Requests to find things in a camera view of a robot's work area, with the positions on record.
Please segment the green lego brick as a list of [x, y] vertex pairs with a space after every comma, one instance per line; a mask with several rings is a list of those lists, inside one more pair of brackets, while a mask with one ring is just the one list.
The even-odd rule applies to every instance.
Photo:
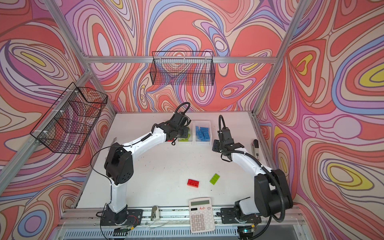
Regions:
[[179, 142], [192, 142], [191, 135], [188, 134], [186, 138], [179, 138]]
[[210, 179], [210, 183], [211, 183], [212, 185], [215, 185], [219, 179], [220, 179], [220, 176], [219, 176], [218, 174], [214, 174], [214, 175], [212, 176], [212, 178]]

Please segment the blue lego brick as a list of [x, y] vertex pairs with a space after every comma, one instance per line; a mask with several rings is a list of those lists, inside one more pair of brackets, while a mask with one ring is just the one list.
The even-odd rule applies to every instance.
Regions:
[[199, 126], [196, 126], [195, 130], [196, 130], [196, 138], [197, 138], [197, 141], [202, 141], [202, 138], [203, 138], [204, 136], [202, 135], [202, 132], [200, 131], [200, 127], [199, 127]]
[[204, 136], [202, 138], [202, 142], [209, 142], [211, 140], [210, 138], [210, 129], [205, 127], [200, 127], [200, 131], [202, 132], [202, 135]]

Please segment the red lego brick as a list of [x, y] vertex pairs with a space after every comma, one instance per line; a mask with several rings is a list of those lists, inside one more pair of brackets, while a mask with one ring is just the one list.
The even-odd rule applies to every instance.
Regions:
[[198, 188], [199, 184], [200, 184], [199, 181], [195, 181], [195, 180], [191, 180], [191, 179], [188, 179], [188, 182], [187, 182], [187, 185], [189, 187], [193, 187], [193, 188]]

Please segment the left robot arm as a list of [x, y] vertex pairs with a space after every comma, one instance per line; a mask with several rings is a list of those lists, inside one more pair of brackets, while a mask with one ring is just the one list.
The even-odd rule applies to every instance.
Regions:
[[126, 201], [127, 182], [134, 174], [134, 160], [151, 148], [177, 139], [188, 137], [191, 119], [186, 116], [191, 104], [184, 102], [174, 111], [166, 122], [154, 124], [151, 131], [129, 143], [115, 143], [110, 147], [104, 168], [106, 177], [111, 180], [111, 201], [101, 215], [101, 226], [121, 226], [128, 221]]

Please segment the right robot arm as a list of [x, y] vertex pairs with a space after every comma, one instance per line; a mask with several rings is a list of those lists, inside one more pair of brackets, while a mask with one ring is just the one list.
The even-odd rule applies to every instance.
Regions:
[[221, 154], [223, 161], [237, 164], [254, 178], [254, 196], [235, 202], [235, 218], [244, 222], [246, 217], [262, 216], [283, 222], [286, 210], [293, 207], [284, 172], [263, 165], [241, 143], [235, 143], [222, 115], [218, 123], [218, 139], [214, 140], [212, 151]]

